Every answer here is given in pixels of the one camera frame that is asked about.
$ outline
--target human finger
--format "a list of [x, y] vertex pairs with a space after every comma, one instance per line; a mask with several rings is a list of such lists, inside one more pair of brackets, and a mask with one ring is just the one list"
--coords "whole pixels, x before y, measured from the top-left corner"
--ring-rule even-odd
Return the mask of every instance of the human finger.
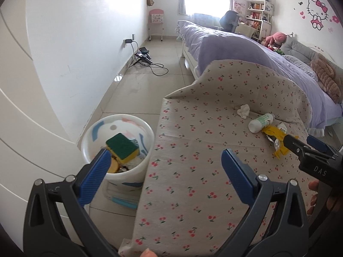
[[146, 250], [143, 251], [143, 253], [141, 254], [141, 257], [157, 257], [157, 255], [147, 248]]
[[313, 195], [311, 198], [311, 206], [314, 206], [317, 203], [317, 194]]
[[313, 182], [310, 182], [309, 184], [308, 184], [308, 188], [310, 189], [310, 190], [313, 190], [313, 191], [318, 191], [318, 186], [319, 186], [319, 180], [315, 180], [315, 181], [313, 181]]
[[313, 214], [313, 211], [314, 211], [314, 206], [312, 206], [308, 209], [307, 214], [311, 215], [311, 214]]

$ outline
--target bookshelf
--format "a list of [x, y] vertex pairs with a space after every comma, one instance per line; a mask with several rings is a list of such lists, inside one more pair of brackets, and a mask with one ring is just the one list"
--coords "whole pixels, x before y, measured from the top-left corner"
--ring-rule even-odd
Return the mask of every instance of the bookshelf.
[[249, 0], [247, 4], [246, 23], [257, 30], [253, 39], [262, 41], [272, 30], [274, 5], [266, 0]]

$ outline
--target sponge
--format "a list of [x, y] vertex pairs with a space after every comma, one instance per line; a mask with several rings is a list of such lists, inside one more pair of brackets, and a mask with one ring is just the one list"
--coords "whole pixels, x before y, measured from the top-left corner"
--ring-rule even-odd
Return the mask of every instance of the sponge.
[[106, 145], [107, 149], [121, 164], [133, 160], [139, 153], [139, 146], [121, 133], [107, 140]]

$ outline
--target purple bedsheet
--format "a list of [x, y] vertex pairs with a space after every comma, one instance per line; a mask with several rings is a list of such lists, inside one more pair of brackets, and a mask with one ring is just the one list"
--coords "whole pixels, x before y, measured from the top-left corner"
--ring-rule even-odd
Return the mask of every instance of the purple bedsheet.
[[324, 129], [327, 120], [342, 117], [342, 105], [336, 105], [313, 78], [252, 39], [201, 27], [185, 20], [178, 22], [178, 28], [189, 52], [198, 62], [200, 74], [215, 60], [232, 59], [257, 63], [292, 80], [306, 93], [313, 110], [310, 128]]

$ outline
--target pink stuffed animal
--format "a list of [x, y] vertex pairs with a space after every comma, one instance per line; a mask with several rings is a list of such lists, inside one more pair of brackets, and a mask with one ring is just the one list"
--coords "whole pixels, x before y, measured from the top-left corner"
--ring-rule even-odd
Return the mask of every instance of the pink stuffed animal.
[[286, 39], [287, 36], [284, 33], [275, 33], [274, 35], [269, 36], [265, 39], [265, 47], [268, 47], [269, 44], [273, 46], [274, 43], [281, 46], [286, 41]]

